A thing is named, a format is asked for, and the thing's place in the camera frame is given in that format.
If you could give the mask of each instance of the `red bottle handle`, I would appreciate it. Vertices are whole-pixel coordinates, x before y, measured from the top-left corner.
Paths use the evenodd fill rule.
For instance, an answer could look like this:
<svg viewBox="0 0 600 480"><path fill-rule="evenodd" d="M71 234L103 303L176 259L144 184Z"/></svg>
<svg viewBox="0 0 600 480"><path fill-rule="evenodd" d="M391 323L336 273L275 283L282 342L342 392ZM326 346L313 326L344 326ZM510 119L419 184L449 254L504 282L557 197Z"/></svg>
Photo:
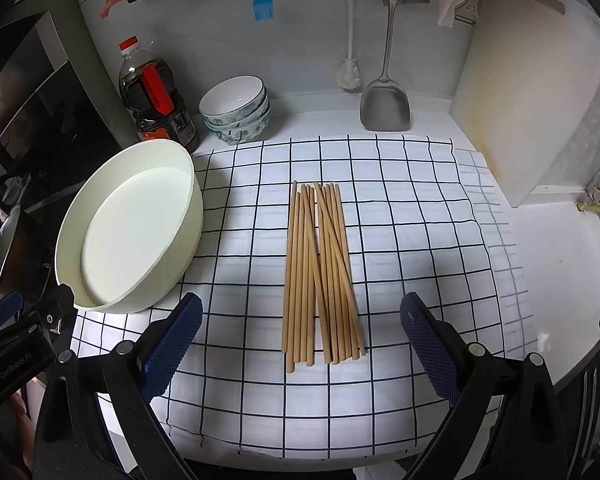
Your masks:
<svg viewBox="0 0 600 480"><path fill-rule="evenodd" d="M153 63L149 63L142 69L142 86L151 99L151 104L162 115L173 111L175 106Z"/></svg>

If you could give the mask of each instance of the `yellow tube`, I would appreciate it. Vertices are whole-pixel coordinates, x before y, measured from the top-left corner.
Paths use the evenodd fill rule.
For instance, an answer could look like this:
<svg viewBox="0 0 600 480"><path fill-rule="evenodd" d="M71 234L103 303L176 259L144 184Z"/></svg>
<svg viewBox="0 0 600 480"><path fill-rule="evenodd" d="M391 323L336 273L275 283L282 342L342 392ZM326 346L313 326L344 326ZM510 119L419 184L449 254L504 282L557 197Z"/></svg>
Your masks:
<svg viewBox="0 0 600 480"><path fill-rule="evenodd" d="M585 204L584 202L581 201L577 201L576 202L576 207L580 210L580 211L595 211L596 213L600 213L600 204Z"/></svg>

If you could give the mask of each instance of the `checkered tablecloth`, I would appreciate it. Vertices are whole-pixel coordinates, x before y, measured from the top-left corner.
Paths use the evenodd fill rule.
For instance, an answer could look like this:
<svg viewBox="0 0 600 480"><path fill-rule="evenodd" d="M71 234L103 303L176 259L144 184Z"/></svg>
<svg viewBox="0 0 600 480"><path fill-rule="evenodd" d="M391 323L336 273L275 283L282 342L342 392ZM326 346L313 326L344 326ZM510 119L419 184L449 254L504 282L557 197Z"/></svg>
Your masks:
<svg viewBox="0 0 600 480"><path fill-rule="evenodd" d="M202 298L202 327L152 402L184 456L222 449L324 460L421 449L448 402L400 326L407 292L494 354L535 349L516 245L479 153L449 139L369 134L252 142L194 164L204 227L181 282L138 314L79 317L72 342L79 356L107 352L186 292ZM316 364L286 375L279 348L293 180L340 185L368 351L325 365L317 323Z"/></svg>

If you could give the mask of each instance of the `metal spatula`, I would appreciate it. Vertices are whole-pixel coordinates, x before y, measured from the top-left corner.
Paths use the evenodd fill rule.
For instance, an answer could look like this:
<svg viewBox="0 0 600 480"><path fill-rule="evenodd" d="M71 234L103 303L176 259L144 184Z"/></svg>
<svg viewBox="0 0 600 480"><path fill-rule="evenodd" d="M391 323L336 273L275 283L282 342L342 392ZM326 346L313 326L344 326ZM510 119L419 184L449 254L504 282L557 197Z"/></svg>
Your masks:
<svg viewBox="0 0 600 480"><path fill-rule="evenodd" d="M360 101L360 122L372 132L403 132L409 128L411 119L407 94L387 73L397 4L398 0L389 0L382 74L369 83Z"/></svg>

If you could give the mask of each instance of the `bowl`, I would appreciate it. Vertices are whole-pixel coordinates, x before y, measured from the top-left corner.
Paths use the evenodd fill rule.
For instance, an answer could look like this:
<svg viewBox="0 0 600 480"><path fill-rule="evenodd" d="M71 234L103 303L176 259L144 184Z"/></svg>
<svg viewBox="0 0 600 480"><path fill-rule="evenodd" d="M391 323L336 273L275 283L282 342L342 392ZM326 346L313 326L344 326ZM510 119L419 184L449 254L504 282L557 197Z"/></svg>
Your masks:
<svg viewBox="0 0 600 480"><path fill-rule="evenodd" d="M56 279L80 310L130 314L160 301L189 266L203 205L179 143L139 142L103 164L64 216Z"/></svg>
<svg viewBox="0 0 600 480"><path fill-rule="evenodd" d="M259 77L241 75L214 86L202 97L198 108L209 124L227 126L256 111L266 91Z"/></svg>
<svg viewBox="0 0 600 480"><path fill-rule="evenodd" d="M224 131L235 130L236 128L240 128L241 126L246 126L247 124L251 124L256 119L259 119L260 117L262 117L264 115L264 112L267 111L268 107L269 107L269 96L267 95L267 91L265 90L264 99L262 100L262 104L258 108L256 108L256 110L254 112L247 115L241 121L236 121L235 123L228 124L227 126L218 126L217 124L212 124L212 123L209 123L207 120L205 120L205 124L208 128L213 128L215 130L224 130Z"/></svg>
<svg viewBox="0 0 600 480"><path fill-rule="evenodd" d="M209 124L206 125L209 131L212 132L218 139L224 140L227 144L235 146L241 142L248 142L250 140L257 139L262 131L269 124L269 112L271 110L271 104L267 107L267 110L263 115L250 124L245 124L239 128L233 130L219 130Z"/></svg>

